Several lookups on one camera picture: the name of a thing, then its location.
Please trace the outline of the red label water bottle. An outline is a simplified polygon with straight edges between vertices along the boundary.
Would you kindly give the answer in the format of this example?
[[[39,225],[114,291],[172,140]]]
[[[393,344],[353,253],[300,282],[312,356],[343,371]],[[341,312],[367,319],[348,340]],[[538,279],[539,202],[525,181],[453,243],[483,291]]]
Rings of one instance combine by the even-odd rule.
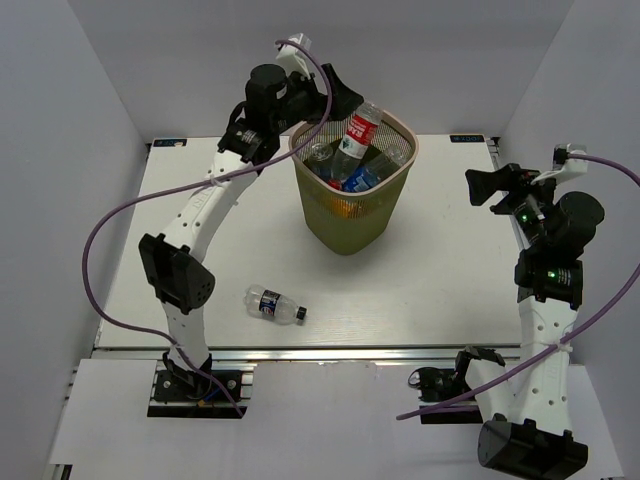
[[[375,137],[383,116],[384,111],[369,101],[365,101],[356,109],[331,163],[331,186],[342,185],[357,169]]]

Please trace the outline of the blue label bottle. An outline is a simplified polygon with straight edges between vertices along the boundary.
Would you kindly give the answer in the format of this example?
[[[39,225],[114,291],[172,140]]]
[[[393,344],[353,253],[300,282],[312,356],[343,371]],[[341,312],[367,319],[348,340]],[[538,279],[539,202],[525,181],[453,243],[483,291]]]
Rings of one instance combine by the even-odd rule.
[[[370,190],[395,174],[407,161],[407,155],[397,146],[390,146],[372,160],[358,167],[342,184],[347,193]]]
[[[320,142],[311,147],[306,158],[309,169],[317,176],[327,176],[331,170],[334,150],[329,143]]]

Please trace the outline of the orange juice bottle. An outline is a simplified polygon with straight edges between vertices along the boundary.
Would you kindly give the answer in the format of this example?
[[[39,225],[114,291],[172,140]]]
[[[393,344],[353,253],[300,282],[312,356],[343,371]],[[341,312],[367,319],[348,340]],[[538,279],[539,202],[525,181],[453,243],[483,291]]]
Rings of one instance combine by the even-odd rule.
[[[362,203],[355,197],[330,196],[323,201],[328,215],[342,219],[357,219],[363,215]]]

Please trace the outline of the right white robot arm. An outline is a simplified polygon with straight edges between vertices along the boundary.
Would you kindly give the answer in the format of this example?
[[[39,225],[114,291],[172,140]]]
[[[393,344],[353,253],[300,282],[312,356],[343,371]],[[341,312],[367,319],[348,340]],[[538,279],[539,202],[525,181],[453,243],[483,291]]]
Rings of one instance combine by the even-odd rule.
[[[556,198],[555,178],[517,164],[494,172],[467,170],[465,177],[474,206],[503,192],[490,210],[512,217],[526,239],[514,273],[522,361],[547,348],[553,351],[530,367],[514,367],[519,377],[514,385],[503,382],[480,393],[488,385],[487,374],[468,363],[451,374],[452,388],[474,398],[479,408],[483,425],[477,456],[483,467],[520,479],[567,479],[585,467],[588,448],[572,433],[571,348],[561,339],[572,331],[582,304],[580,257],[604,219],[604,208],[583,192]]]

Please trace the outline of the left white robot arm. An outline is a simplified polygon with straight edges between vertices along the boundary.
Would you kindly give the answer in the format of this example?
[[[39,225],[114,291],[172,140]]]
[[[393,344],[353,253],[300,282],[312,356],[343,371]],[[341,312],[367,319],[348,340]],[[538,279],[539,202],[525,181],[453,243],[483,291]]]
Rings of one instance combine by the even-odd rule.
[[[163,355],[173,383],[188,398],[207,395],[212,359],[204,335],[204,306],[215,287],[204,266],[217,229],[240,195],[258,178],[280,148],[280,136],[300,122],[344,120],[364,98],[347,87],[329,63],[322,65],[331,88],[318,91],[311,75],[274,64],[255,67],[245,99],[232,111],[218,143],[207,186],[156,235],[146,234],[139,252],[148,283],[167,318],[174,344]]]

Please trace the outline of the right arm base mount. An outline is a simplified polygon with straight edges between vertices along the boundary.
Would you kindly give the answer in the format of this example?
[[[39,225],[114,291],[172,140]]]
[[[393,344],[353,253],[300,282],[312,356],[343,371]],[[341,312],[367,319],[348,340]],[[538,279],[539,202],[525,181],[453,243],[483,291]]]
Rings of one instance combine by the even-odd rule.
[[[407,383],[419,392],[419,400],[423,404],[436,404],[469,391],[453,369],[421,367],[409,375]],[[474,401],[474,398],[464,401],[469,407],[460,407],[456,412],[422,415],[420,421],[423,425],[480,425],[483,421]]]

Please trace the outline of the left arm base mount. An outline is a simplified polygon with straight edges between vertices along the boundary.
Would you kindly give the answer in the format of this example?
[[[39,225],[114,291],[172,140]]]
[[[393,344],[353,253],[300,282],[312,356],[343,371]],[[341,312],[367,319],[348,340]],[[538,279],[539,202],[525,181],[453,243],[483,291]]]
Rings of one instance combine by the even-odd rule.
[[[242,413],[248,408],[253,385],[252,365],[214,363],[212,371]],[[204,383],[193,387],[173,375],[161,362],[156,365],[147,408],[149,418],[239,420],[240,415],[222,389]]]

